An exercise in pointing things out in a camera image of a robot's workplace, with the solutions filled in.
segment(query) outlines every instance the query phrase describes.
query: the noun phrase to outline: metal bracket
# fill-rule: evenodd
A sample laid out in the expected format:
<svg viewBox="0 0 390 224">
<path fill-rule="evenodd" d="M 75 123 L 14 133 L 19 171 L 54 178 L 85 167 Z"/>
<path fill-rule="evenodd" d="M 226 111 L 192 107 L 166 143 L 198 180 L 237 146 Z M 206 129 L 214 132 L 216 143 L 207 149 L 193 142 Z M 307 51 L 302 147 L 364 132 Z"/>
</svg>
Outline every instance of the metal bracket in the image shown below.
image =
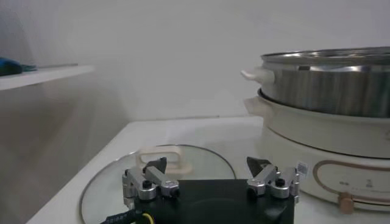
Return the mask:
<svg viewBox="0 0 390 224">
<path fill-rule="evenodd" d="M 139 167 L 127 169 L 122 175 L 123 202 L 129 208 L 134 208 L 134 199 L 153 200 L 160 187 L 164 197 L 177 198 L 180 195 L 179 182 L 171 180 L 155 166 L 147 166 L 145 174 Z"/>
<path fill-rule="evenodd" d="M 177 198 L 180 195 L 179 182 L 169 179 L 156 167 L 150 166 L 146 168 L 145 177 L 160 187 L 163 196 Z"/>
<path fill-rule="evenodd" d="M 261 196 L 266 192 L 266 185 L 278 176 L 277 169 L 270 164 L 254 178 L 247 180 L 248 188 L 252 190 L 256 196 Z"/>
<path fill-rule="evenodd" d="M 157 185 L 145 179 L 142 170 L 138 167 L 125 171 L 122 176 L 122 186 L 126 205 L 126 202 L 131 201 L 134 197 L 138 197 L 140 200 L 153 200 L 157 194 Z"/>
<path fill-rule="evenodd" d="M 295 203 L 299 201 L 299 174 L 293 167 L 279 172 L 275 166 L 268 164 L 257 176 L 247 180 L 247 185 L 256 197 L 264 195 L 268 186 L 273 197 L 284 199 L 292 195 Z"/>
</svg>

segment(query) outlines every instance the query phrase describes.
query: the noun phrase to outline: glass lid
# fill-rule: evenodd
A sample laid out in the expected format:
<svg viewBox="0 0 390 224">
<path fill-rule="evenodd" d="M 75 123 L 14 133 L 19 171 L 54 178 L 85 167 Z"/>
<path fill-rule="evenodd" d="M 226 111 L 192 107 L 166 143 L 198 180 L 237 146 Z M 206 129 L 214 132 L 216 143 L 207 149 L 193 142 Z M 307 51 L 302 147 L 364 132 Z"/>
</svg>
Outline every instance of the glass lid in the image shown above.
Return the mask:
<svg viewBox="0 0 390 224">
<path fill-rule="evenodd" d="M 99 171 L 80 198 L 80 216 L 85 224 L 103 222 L 107 216 L 128 211 L 123 203 L 122 174 L 134 166 L 167 157 L 166 174 L 177 180 L 235 179 L 231 165 L 221 155 L 191 145 L 160 145 L 123 156 Z"/>
</svg>

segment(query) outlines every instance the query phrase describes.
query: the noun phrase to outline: sticker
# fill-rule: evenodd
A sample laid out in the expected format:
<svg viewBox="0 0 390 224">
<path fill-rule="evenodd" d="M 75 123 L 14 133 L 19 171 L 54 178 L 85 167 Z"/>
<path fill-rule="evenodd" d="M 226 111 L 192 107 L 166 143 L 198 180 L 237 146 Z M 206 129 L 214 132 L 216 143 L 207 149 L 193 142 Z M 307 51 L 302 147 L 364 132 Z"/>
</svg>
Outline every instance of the sticker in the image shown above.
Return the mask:
<svg viewBox="0 0 390 224">
<path fill-rule="evenodd" d="M 298 163 L 297 163 L 297 172 L 299 173 L 299 175 L 303 179 L 305 179 L 306 176 L 307 176 L 307 173 L 309 172 L 308 164 L 306 164 L 304 162 L 301 162 L 301 161 L 298 161 Z"/>
</svg>

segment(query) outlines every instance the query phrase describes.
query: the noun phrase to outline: yellow wire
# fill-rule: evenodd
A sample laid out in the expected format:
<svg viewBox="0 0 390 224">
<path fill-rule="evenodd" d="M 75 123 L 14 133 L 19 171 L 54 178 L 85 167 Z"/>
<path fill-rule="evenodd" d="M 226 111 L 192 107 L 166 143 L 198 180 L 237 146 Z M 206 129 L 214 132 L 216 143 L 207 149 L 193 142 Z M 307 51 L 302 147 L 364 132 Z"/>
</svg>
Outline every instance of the yellow wire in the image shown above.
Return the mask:
<svg viewBox="0 0 390 224">
<path fill-rule="evenodd" d="M 144 213 L 142 214 L 142 216 L 149 220 L 149 224 L 154 224 L 154 220 L 151 215 L 149 215 L 148 213 Z"/>
</svg>

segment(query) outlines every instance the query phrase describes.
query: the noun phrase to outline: pot handle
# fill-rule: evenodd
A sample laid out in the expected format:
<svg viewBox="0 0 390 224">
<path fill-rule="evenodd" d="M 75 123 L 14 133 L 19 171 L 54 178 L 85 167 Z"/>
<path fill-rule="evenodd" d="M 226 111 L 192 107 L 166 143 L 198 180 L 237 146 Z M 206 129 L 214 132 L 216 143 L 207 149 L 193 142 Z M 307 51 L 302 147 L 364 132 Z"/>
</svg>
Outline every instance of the pot handle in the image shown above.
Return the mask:
<svg viewBox="0 0 390 224">
<path fill-rule="evenodd" d="M 250 72 L 242 70 L 241 75 L 246 80 L 256 81 L 262 85 L 272 84 L 275 82 L 274 72 L 262 67 L 256 67 L 253 71 Z"/>
<path fill-rule="evenodd" d="M 249 114 L 263 117 L 264 124 L 267 126 L 274 117 L 272 105 L 265 102 L 261 97 L 244 99 L 244 105 Z"/>
</svg>

